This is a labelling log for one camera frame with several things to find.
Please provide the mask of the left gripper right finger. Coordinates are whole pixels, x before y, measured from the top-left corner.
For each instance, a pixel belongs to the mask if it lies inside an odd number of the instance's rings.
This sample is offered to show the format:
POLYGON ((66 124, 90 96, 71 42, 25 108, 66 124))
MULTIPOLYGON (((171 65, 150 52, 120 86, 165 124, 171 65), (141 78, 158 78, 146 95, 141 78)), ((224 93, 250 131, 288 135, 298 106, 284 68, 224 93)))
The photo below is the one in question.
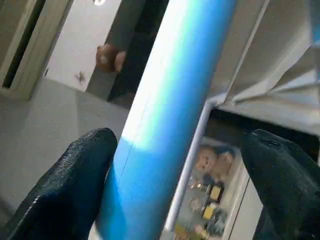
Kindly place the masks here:
POLYGON ((320 238, 320 167, 296 143, 262 129, 247 133, 245 168, 279 240, 320 238))

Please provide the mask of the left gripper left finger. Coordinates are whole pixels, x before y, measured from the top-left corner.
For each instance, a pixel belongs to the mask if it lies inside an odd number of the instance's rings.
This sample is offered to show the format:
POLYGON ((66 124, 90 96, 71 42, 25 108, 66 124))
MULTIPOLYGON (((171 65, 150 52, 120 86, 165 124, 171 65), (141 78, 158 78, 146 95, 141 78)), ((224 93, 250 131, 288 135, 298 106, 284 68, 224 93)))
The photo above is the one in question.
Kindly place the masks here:
POLYGON ((109 128, 73 141, 38 180, 0 233, 2 240, 86 240, 118 145, 109 128))

